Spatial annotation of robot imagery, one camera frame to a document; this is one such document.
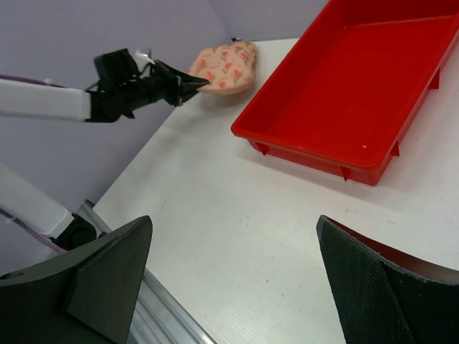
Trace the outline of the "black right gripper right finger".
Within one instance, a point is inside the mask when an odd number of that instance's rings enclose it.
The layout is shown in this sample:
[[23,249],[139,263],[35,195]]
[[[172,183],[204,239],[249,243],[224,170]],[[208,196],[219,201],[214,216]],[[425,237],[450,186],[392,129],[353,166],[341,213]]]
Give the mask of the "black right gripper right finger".
[[458,342],[458,271],[325,215],[316,232],[347,343]]

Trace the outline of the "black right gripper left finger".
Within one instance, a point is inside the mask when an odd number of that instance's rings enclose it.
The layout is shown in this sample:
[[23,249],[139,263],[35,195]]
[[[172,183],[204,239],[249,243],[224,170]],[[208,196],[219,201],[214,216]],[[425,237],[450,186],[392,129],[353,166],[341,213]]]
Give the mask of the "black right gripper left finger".
[[1,342],[126,343],[152,233],[141,216],[1,276]]

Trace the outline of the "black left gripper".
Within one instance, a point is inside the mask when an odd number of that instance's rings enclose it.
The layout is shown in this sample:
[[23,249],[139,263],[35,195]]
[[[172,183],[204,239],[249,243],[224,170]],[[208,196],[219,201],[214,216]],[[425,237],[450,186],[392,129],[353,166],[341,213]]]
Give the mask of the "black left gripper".
[[93,97],[103,108],[142,108],[159,100],[180,107],[210,84],[161,60],[140,69],[127,49],[102,54],[94,65],[99,81]]

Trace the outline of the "pink tulip mesh laundry bag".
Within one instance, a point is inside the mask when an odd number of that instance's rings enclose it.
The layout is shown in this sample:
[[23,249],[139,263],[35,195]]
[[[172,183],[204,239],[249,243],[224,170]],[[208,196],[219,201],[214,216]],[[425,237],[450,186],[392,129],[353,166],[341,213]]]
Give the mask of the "pink tulip mesh laundry bag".
[[203,49],[191,64],[188,74],[209,81],[201,93],[231,95],[255,83],[257,46],[251,41],[238,41]]

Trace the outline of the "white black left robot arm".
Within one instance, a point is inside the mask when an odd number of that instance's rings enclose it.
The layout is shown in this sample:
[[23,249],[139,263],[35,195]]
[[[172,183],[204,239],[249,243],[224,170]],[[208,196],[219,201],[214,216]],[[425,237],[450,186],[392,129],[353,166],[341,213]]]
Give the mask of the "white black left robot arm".
[[[209,80],[153,60],[151,53],[120,49],[94,59],[98,81],[85,90],[52,82],[1,77],[1,116],[81,123],[114,123],[160,100],[178,107]],[[64,253],[94,241],[95,227],[1,165],[1,214],[39,242]]]

